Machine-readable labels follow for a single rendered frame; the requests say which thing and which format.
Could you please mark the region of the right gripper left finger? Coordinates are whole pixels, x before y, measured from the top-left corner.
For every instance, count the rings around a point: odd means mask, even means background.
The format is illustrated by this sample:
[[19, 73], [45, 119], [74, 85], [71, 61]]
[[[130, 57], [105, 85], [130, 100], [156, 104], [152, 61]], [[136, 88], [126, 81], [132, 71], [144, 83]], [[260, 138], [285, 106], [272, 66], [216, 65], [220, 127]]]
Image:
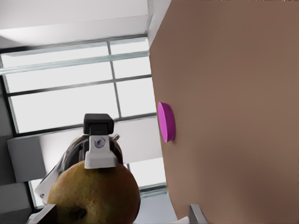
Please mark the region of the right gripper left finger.
[[55, 204], [46, 205], [26, 224], [57, 224], [57, 207]]

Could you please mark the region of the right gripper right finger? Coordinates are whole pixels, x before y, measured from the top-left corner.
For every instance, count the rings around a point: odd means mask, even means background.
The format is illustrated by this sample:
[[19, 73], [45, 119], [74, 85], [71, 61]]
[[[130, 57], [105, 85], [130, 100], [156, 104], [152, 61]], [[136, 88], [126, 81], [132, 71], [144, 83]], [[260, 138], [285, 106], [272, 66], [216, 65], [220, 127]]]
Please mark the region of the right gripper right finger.
[[208, 224], [208, 221], [198, 204], [189, 205], [189, 223], [190, 224]]

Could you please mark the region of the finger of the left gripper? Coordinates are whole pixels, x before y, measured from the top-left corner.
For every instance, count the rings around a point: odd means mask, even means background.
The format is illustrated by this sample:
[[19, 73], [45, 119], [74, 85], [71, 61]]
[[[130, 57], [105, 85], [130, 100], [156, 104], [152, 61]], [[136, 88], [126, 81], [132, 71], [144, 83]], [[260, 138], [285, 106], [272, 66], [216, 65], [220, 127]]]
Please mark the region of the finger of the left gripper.
[[89, 148], [85, 153], [85, 168], [112, 168], [117, 157], [110, 150], [109, 135], [114, 132], [114, 121], [108, 114], [86, 114], [84, 134], [88, 136]]

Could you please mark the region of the yellow-brown apple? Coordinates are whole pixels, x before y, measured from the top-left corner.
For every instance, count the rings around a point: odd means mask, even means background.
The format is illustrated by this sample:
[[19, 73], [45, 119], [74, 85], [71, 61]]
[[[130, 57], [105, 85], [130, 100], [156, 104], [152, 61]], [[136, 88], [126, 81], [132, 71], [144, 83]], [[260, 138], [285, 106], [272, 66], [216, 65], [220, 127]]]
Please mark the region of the yellow-brown apple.
[[141, 197], [124, 165], [86, 169], [82, 161], [59, 176], [47, 203], [56, 205], [58, 224], [133, 224]]

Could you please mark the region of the magenta bowl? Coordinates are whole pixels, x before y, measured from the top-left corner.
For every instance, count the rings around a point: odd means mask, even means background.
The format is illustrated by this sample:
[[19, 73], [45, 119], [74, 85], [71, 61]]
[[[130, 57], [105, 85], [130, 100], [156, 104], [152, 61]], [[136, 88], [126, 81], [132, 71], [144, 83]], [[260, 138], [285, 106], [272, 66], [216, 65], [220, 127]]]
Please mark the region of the magenta bowl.
[[163, 102], [158, 103], [158, 121], [160, 132], [165, 143], [173, 140], [176, 134], [175, 120], [172, 108]]

